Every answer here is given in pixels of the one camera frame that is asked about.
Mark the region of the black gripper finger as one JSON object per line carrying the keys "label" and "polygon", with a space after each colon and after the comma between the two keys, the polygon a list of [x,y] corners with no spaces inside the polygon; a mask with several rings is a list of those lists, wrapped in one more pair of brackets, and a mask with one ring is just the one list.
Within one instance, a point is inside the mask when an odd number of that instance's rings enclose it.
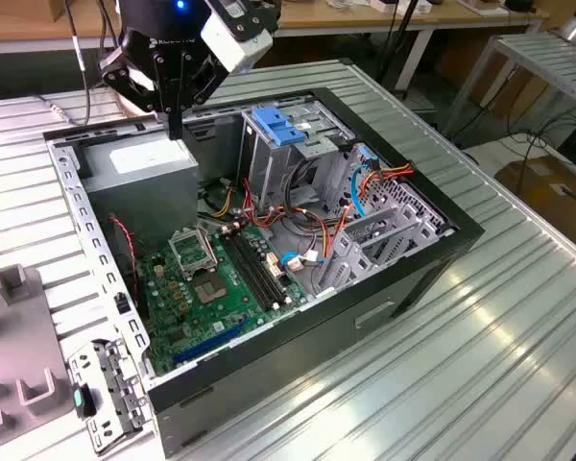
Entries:
{"label": "black gripper finger", "polygon": [[165,78],[165,60],[161,54],[149,49],[139,52],[139,58],[151,65],[151,74],[155,77],[150,84],[142,84],[135,79],[142,75],[149,79],[138,64],[132,63],[122,46],[116,48],[99,63],[102,80],[126,99],[135,108],[152,113],[162,124],[171,140],[176,139],[176,93]]}
{"label": "black gripper finger", "polygon": [[182,139],[182,116],[193,106],[200,106],[228,76],[227,70],[212,53],[182,54],[178,102],[175,112],[175,139]]}

